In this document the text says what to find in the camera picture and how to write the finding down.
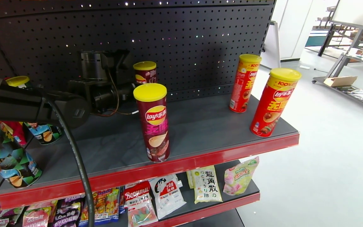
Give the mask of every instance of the red chip canister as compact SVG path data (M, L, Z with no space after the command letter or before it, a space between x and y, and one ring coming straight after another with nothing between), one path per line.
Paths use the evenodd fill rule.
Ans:
M288 68L270 71L270 77L250 125L254 134L260 137L271 135L301 76L300 72Z
M248 54L239 56L238 70L229 104L229 109L233 112L243 113L246 111L260 62L260 56Z
M153 61L142 61L134 64L135 79L137 84L156 83L156 63Z
M157 163L170 155L166 93L161 84L142 84L134 89L147 155Z

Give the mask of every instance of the cardboard box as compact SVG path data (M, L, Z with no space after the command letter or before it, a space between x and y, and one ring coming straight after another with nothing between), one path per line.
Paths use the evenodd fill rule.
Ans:
M324 84L330 87L352 85L357 76L330 77L324 80Z

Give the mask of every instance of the yellow plastic lid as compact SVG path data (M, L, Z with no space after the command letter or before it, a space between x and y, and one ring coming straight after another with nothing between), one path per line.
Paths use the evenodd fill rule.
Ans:
M9 86L17 87L19 85L22 85L22 84L25 84L25 83L29 82L29 80L30 79L27 76L15 76L15 77L7 79L6 83Z
M156 63L153 61L142 61L133 65L135 70L152 70L156 68Z
M256 56L256 55L246 54L246 55L240 55L239 60L243 61L243 62L260 63L261 62L261 57Z
M298 81L302 77L302 74L293 69L275 68L271 69L270 76L286 81Z
M134 89L134 98L141 102L155 102L166 94L167 89L161 84L142 84Z

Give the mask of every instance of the white wall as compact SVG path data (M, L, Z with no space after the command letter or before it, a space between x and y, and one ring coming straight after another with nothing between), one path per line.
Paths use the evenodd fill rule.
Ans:
M272 20L279 22L281 60L301 57L314 21L326 10L321 3L322 0L277 0Z

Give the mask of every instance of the red shelf edge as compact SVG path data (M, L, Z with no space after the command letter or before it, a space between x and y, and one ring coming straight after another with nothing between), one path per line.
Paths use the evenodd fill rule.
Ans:
M218 205L197 210L191 213L183 214L174 218L166 219L163 221L159 221L150 225L147 225L147 227L169 227L169 226L179 226L182 224L190 223L193 221L200 220L202 218L210 217L215 214L220 214L228 210L235 209L237 207L241 207L243 205L253 203L255 201L260 200L260 193L248 195L236 200L223 202Z
M252 155L288 148L298 145L298 143L299 134L288 135L286 137L274 138L265 142L251 143L236 148L228 148L204 155L181 158L166 161L161 164L151 164L138 169L90 177L89 181L92 191L100 191L140 180L184 172L195 168L234 161ZM4 194L0 193L0 205L2 209L13 209L44 201L70 197L84 192L81 180L77 179L65 183L46 185L37 188L21 188Z

